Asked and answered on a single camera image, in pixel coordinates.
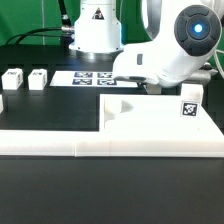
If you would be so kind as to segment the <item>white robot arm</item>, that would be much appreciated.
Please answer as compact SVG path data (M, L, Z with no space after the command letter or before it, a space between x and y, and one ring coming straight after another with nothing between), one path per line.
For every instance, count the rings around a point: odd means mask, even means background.
M113 75L173 87L217 56L224 0L141 0L148 42L124 45L116 0L81 0L70 49L93 57L116 54Z

